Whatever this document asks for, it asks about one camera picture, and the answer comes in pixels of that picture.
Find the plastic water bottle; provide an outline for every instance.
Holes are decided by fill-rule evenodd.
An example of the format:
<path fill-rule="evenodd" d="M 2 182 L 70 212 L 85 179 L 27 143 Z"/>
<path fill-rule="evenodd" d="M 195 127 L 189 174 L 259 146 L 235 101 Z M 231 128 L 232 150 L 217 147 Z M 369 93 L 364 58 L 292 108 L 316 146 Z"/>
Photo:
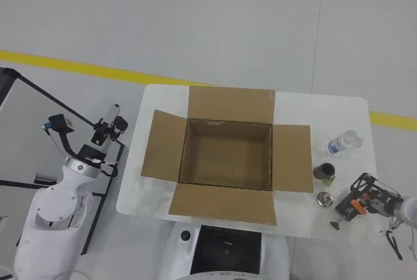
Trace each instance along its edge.
<path fill-rule="evenodd" d="M 338 153 L 343 153 L 344 151 L 356 150 L 362 146 L 363 142 L 364 139 L 360 138 L 355 130 L 348 130 L 328 142 L 326 152 L 328 155 L 334 156 Z"/>

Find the cardboard box flap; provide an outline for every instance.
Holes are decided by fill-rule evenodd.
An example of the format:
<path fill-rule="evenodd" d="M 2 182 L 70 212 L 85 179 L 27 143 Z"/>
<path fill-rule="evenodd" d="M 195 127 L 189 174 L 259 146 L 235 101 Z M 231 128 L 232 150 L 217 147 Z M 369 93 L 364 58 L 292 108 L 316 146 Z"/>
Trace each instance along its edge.
<path fill-rule="evenodd" d="M 141 176 L 177 182 L 185 130 L 186 118 L 153 112 Z"/>
<path fill-rule="evenodd" d="M 275 90 L 189 87 L 188 118 L 273 123 Z"/>
<path fill-rule="evenodd" d="M 277 225 L 272 192 L 178 183 L 169 214 Z"/>
<path fill-rule="evenodd" d="M 273 126 L 272 187 L 313 193 L 309 125 Z"/>

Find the white robot body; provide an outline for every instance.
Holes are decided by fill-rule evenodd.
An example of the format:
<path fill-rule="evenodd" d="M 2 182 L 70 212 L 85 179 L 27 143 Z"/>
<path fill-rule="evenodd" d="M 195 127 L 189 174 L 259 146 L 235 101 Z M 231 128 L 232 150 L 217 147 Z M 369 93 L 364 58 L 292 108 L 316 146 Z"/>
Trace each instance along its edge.
<path fill-rule="evenodd" d="M 14 271 L 20 280 L 54 279 L 59 274 L 63 277 L 57 279 L 68 279 L 76 264 L 93 203 L 91 192 L 85 191 L 83 185 L 95 179 L 66 166 L 62 169 L 62 182 L 38 190 L 31 203 L 15 255 Z M 70 195 L 56 195 L 56 201 L 51 201 L 47 194 L 55 190 L 66 190 L 64 193 Z M 77 201 L 76 206 L 69 201 Z M 49 226 L 49 222 L 64 220 L 77 211 L 81 216 L 74 227 Z"/>

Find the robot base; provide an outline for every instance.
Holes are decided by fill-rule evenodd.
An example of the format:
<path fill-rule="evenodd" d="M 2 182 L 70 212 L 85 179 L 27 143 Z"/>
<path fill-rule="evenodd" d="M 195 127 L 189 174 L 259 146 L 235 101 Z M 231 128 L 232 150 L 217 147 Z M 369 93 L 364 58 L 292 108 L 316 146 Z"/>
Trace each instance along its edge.
<path fill-rule="evenodd" d="M 203 272 L 234 271 L 264 279 L 289 280 L 285 236 L 175 223 L 166 244 L 159 280 L 177 280 Z"/>

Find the label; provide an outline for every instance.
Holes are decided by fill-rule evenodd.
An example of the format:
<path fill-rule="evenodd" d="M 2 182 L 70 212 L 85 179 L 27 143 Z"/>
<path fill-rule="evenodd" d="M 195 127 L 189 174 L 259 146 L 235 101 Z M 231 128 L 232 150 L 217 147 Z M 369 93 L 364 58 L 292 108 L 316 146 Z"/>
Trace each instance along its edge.
<path fill-rule="evenodd" d="M 343 144 L 343 136 L 339 136 L 336 139 L 331 140 L 328 143 L 328 151 L 332 155 L 337 154 L 343 150 L 345 150 L 347 147 Z"/>

